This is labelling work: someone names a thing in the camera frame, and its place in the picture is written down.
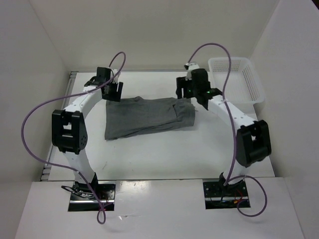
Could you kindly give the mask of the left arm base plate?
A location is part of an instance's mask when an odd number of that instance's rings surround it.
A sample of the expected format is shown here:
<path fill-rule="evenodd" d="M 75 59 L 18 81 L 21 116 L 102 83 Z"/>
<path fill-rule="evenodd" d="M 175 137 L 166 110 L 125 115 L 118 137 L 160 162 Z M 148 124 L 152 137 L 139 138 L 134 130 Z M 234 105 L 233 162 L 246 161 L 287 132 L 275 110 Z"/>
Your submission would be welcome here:
<path fill-rule="evenodd" d="M 62 186 L 64 190 L 70 192 L 70 200 L 68 211 L 69 212 L 97 212 L 99 210 L 99 204 L 89 189 L 77 189 L 77 185 L 74 183 L 72 187 Z M 105 206 L 105 211 L 113 211 L 115 206 L 115 181 L 99 181 L 96 186 L 96 194 Z"/>

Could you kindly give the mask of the grey shorts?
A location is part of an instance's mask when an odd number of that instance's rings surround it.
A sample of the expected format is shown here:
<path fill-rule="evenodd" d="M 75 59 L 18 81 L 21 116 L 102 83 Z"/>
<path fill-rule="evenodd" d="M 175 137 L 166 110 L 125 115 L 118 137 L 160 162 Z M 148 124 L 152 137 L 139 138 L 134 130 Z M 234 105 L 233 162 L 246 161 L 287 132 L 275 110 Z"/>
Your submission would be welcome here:
<path fill-rule="evenodd" d="M 106 102 L 105 140 L 191 127 L 195 107 L 190 99 L 147 100 L 140 96 Z"/>

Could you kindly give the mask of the white plastic basket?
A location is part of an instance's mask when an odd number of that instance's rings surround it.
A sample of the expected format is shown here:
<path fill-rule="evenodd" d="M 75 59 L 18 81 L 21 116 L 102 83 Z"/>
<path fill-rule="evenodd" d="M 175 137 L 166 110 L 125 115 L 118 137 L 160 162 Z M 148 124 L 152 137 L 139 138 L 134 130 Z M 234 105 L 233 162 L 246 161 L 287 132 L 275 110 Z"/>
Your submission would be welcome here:
<path fill-rule="evenodd" d="M 222 90 L 226 87 L 225 98 L 233 104 L 261 103 L 265 93 L 257 72 L 249 59 L 217 57 L 208 60 L 211 81 L 214 87 Z"/>

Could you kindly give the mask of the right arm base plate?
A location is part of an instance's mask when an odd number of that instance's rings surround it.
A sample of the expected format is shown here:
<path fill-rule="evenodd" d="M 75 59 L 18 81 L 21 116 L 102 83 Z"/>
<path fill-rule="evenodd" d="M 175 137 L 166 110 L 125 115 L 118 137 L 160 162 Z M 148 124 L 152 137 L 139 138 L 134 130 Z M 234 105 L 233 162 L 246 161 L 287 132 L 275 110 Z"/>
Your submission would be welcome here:
<path fill-rule="evenodd" d="M 230 189 L 222 189 L 218 179 L 203 180 L 205 208 L 208 209 L 233 209 L 250 208 L 246 183 L 241 180 Z"/>

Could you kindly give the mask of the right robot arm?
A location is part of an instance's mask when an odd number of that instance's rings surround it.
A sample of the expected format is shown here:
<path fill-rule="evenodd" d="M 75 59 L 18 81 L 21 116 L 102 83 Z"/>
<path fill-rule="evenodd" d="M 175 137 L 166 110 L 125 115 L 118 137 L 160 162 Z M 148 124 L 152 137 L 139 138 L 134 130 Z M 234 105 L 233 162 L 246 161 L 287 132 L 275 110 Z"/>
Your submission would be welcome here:
<path fill-rule="evenodd" d="M 178 98 L 196 98 L 197 103 L 217 115 L 232 129 L 235 157 L 229 169 L 219 176 L 219 192 L 231 195 L 246 174 L 246 169 L 264 160 L 272 152 L 268 124 L 257 121 L 224 99 L 218 88 L 212 88 L 208 72 L 198 65 L 185 66 L 187 74 L 176 79 Z"/>

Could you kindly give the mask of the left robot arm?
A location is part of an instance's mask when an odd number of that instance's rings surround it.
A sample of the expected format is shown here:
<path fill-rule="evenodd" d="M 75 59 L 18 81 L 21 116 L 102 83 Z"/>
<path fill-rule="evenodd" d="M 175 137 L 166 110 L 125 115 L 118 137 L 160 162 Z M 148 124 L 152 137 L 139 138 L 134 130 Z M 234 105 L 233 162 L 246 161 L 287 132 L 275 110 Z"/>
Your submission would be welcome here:
<path fill-rule="evenodd" d="M 96 76 L 85 83 L 79 96 L 62 110 L 52 113 L 52 144 L 74 168 L 73 194 L 94 199 L 99 195 L 97 175 L 91 168 L 85 147 L 88 133 L 85 118 L 101 100 L 119 102 L 123 83 L 118 81 L 117 69 L 98 67 Z"/>

